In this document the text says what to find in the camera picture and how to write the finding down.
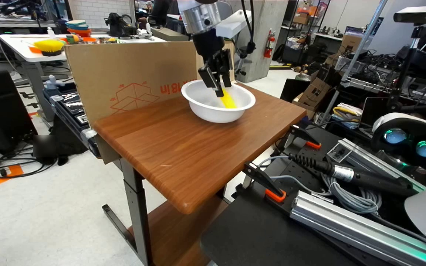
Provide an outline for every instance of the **wooden table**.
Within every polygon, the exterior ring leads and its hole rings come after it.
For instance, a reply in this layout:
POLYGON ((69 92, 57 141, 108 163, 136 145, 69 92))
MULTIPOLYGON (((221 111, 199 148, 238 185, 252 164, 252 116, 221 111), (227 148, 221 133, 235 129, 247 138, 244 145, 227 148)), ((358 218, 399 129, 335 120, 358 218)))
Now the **wooden table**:
POLYGON ((198 237, 224 207, 214 194, 304 117, 295 105, 250 92, 255 105, 230 124, 199 120, 180 96, 94 123, 122 158, 134 249, 145 265, 198 263, 198 237), (167 198, 149 218, 142 179, 167 198))

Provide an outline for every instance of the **shelf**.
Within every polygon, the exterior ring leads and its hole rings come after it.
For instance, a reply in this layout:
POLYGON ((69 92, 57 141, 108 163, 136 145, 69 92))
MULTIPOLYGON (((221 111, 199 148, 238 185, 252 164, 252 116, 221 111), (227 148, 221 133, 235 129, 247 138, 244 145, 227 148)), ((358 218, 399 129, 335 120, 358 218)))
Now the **shelf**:
POLYGON ((150 212, 149 231, 153 265, 207 265, 208 259, 201 251, 199 237, 226 207, 224 201, 214 197, 192 215, 181 215, 168 203, 150 212))

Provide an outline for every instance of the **white bowl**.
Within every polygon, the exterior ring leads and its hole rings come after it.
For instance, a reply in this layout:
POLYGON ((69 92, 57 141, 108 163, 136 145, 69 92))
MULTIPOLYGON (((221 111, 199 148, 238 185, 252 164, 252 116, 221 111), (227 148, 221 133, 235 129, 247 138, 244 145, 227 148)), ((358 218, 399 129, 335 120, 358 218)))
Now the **white bowl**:
POLYGON ((193 80, 181 86, 181 95, 189 102, 192 113, 210 123, 232 123, 255 104, 254 95, 244 87, 232 85, 224 90, 229 92, 236 108, 224 108, 214 90, 207 87, 202 80, 193 80))

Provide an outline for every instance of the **metal table leg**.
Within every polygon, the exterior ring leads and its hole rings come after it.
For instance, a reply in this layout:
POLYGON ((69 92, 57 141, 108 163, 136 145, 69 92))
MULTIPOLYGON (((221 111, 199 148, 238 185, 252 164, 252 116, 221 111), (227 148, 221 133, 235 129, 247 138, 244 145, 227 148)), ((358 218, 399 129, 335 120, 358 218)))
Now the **metal table leg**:
POLYGON ((42 116, 45 118, 45 121, 51 123, 53 121, 53 111, 50 108, 48 101, 44 98, 42 92, 44 92, 44 85, 41 80, 42 76, 42 70, 39 64, 34 64, 34 62, 26 62, 22 58, 19 58, 19 62, 22 65, 22 76, 25 76, 29 82, 31 82, 31 87, 35 93, 37 102, 42 111, 42 116))
POLYGON ((125 238, 125 241, 137 251, 140 262, 143 265, 152 265, 149 223, 145 192, 142 186, 142 176, 136 170, 133 170, 133 167, 125 160, 119 160, 119 169, 124 176, 124 188, 133 225, 134 243, 131 243, 131 238, 128 238, 127 235, 125 226, 119 222, 113 212, 108 206, 103 206, 103 210, 112 225, 125 238))

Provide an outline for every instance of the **floor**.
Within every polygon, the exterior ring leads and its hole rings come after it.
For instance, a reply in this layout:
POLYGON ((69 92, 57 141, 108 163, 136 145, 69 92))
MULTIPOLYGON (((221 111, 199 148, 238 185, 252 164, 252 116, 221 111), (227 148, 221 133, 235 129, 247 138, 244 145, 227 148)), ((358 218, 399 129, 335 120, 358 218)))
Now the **floor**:
MULTIPOLYGON (((248 85, 279 96, 285 79, 292 77, 292 71, 279 70, 248 85)), ((41 118, 35 117, 34 124, 41 136, 47 135, 41 118)), ((238 175, 227 185, 229 200, 241 181, 238 175)), ((152 210, 164 198, 145 186, 152 210)), ((121 172, 88 152, 71 157, 62 167, 0 185, 0 266, 142 265, 105 218, 103 204, 128 225, 121 172)))

